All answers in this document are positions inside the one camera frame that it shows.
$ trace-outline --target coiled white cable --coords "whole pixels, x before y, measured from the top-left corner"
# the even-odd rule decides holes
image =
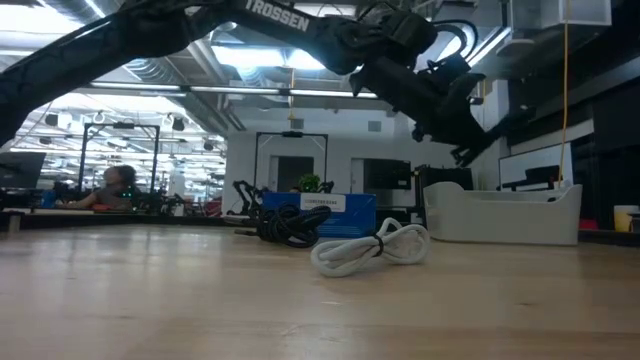
[[[390,225],[397,230],[385,235]],[[427,256],[429,242],[429,232],[424,227],[402,227],[395,219],[388,218],[375,236],[318,244],[311,251],[311,264],[328,277],[348,276],[378,255],[380,250],[379,255],[393,263],[415,264]]]

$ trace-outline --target blue box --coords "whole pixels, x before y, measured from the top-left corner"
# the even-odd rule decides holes
[[[360,238],[376,230],[376,196],[372,194],[268,192],[262,200],[262,207],[267,210],[285,204],[296,205],[303,212],[316,206],[329,206],[331,217],[318,227],[320,237]]]

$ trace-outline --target woman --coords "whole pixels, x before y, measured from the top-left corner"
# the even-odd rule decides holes
[[[93,192],[86,198],[67,204],[68,209],[88,209],[96,205],[108,210],[131,209],[131,198],[123,197],[123,193],[132,193],[136,184],[136,170],[129,165],[113,166],[105,170],[104,181],[106,186]]]

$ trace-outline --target black robotic arm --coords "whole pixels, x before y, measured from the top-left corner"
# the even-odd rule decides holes
[[[194,6],[199,10],[187,15],[185,9]],[[0,74],[0,143],[13,138],[34,109],[136,58],[178,52],[227,21],[299,47],[340,75],[362,66],[351,75],[354,94],[368,88],[407,114],[416,121],[418,141],[430,134],[457,145],[453,155],[462,166],[504,133],[485,133],[471,116],[468,96],[483,77],[467,74],[459,52],[414,73],[416,58],[439,29],[411,12],[396,9],[377,24],[365,24],[310,16],[271,0],[130,0]]]

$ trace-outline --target whiteboard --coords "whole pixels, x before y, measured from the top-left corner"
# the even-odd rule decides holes
[[[571,163],[571,143],[567,143],[564,152],[564,169],[562,177],[573,184],[573,166]],[[500,186],[527,178],[527,169],[542,166],[560,166],[562,145],[558,144],[530,152],[500,159]]]

